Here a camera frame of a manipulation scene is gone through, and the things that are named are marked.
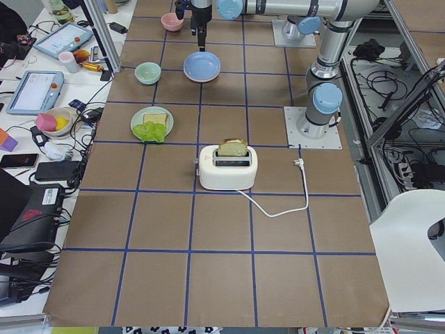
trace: pink bowl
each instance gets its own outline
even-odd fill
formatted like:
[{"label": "pink bowl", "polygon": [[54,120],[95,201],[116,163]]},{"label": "pink bowl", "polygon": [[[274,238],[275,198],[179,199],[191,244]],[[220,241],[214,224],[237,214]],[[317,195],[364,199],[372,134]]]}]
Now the pink bowl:
[{"label": "pink bowl", "polygon": [[164,28],[168,31],[178,31],[184,24],[184,19],[178,19],[176,13],[167,13],[161,17]]}]

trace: blue joint cap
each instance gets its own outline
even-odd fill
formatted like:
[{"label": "blue joint cap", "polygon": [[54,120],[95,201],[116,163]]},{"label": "blue joint cap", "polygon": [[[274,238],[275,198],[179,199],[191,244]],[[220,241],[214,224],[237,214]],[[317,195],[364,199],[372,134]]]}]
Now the blue joint cap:
[{"label": "blue joint cap", "polygon": [[330,115],[337,111],[342,100],[343,93],[333,83],[322,83],[315,88],[314,96],[312,97],[316,109],[325,115]]},{"label": "blue joint cap", "polygon": [[309,35],[320,28],[321,19],[318,16],[306,17],[298,24],[298,31],[302,35]]},{"label": "blue joint cap", "polygon": [[217,0],[216,10],[223,19],[236,19],[243,12],[243,0]]}]

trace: green bottle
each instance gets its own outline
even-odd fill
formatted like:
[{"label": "green bottle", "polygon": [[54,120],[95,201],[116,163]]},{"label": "green bottle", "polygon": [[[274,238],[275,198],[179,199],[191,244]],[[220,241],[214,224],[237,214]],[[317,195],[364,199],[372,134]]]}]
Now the green bottle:
[{"label": "green bottle", "polygon": [[64,24],[66,22],[74,22],[70,9],[62,2],[62,0],[49,0],[49,3],[53,8],[53,14],[58,23]]}]

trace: blue plate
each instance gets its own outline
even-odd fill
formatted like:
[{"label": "blue plate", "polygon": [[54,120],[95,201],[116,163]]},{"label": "blue plate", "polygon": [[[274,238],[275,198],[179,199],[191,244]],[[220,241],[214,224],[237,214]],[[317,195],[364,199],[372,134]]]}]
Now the blue plate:
[{"label": "blue plate", "polygon": [[184,61],[184,73],[196,82],[209,82],[220,74],[221,62],[211,52],[195,52]]}]

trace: white chair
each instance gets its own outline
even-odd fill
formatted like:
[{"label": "white chair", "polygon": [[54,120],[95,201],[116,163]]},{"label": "white chair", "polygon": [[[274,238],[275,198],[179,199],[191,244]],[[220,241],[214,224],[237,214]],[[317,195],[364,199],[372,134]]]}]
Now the white chair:
[{"label": "white chair", "polygon": [[371,224],[375,251],[393,312],[445,309],[445,261],[428,229],[445,217],[445,191],[396,196]]}]

